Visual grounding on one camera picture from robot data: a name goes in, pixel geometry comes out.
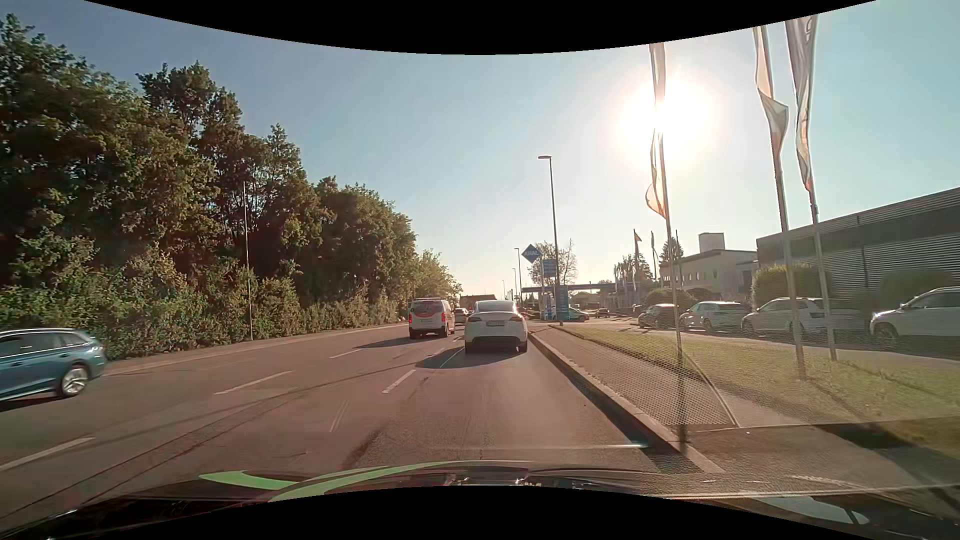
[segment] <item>road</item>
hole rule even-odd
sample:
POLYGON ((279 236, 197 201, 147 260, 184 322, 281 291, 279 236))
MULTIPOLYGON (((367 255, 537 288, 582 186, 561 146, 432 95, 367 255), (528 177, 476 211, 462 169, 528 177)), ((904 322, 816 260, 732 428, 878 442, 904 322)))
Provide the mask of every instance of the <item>road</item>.
POLYGON ((111 363, 72 399, 0 403, 0 530, 214 471, 443 459, 656 472, 540 352, 463 353, 406 325, 111 363))

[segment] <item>white car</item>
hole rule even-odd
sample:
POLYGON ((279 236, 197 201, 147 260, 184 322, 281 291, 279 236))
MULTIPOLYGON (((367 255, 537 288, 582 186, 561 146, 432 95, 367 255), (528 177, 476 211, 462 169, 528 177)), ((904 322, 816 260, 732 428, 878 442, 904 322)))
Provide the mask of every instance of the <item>white car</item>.
MULTIPOLYGON (((797 308, 800 310, 800 330, 804 334, 827 332, 823 298, 798 296, 797 308)), ((867 330, 867 318, 863 311, 852 307, 848 301, 831 298, 830 315, 834 331, 862 333, 867 330)), ((783 297, 767 302, 757 311, 743 317, 740 329, 748 335, 792 332, 793 311, 790 309, 790 299, 783 297)))
POLYGON ((464 353, 479 345, 504 345, 527 352, 527 320, 509 300, 481 300, 464 327, 464 353))
POLYGON ((442 298, 417 298, 410 304, 407 315, 410 339, 427 333, 446 337, 453 333, 455 325, 450 302, 442 298))
POLYGON ((870 334, 888 350, 903 339, 960 338, 960 287, 933 289, 897 309, 875 313, 870 334))

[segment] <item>curb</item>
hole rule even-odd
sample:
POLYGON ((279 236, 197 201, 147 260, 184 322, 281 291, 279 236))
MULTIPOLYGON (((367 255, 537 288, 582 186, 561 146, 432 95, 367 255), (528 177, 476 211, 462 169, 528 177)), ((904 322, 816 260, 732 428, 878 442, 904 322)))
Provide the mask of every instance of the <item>curb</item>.
POLYGON ((542 339, 530 333, 528 337, 534 346, 543 353, 574 385, 616 423, 633 432, 641 432, 652 441, 668 446, 686 457, 705 473, 724 473, 725 471, 690 444, 683 444, 667 426, 655 420, 623 396, 611 390, 606 384, 580 367, 573 360, 546 344, 542 339))

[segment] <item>chimney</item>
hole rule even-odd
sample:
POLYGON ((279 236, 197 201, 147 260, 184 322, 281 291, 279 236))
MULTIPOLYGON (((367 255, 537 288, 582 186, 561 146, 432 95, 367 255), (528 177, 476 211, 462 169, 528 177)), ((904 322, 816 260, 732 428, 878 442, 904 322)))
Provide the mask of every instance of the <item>chimney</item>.
POLYGON ((727 249, 723 233, 700 233, 697 235, 697 239, 700 241, 700 253, 727 249))

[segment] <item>parked car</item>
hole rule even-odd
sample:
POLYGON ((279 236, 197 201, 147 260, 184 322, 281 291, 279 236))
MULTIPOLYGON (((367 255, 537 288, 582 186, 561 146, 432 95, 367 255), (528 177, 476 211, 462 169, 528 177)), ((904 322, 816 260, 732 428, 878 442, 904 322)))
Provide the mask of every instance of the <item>parked car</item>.
POLYGON ((903 341, 960 339, 960 287, 936 288, 874 314, 870 334, 887 350, 903 341))
POLYGON ((673 304, 655 304, 647 307, 636 318, 636 324, 641 328, 664 329, 674 328, 673 304))
MULTIPOLYGON (((823 298, 797 297, 800 311, 800 330, 804 334, 823 336, 827 332, 827 320, 823 298)), ((830 299, 830 314, 836 332, 860 332, 867 330, 866 314, 849 301, 830 299)), ((776 298, 756 311, 743 317, 740 329, 747 334, 790 333, 793 331, 793 311, 789 298, 776 298)))
POLYGON ((720 302, 709 300, 693 305, 680 317, 680 328, 684 330, 700 329, 740 330, 743 317, 752 311, 750 306, 738 302, 720 302))

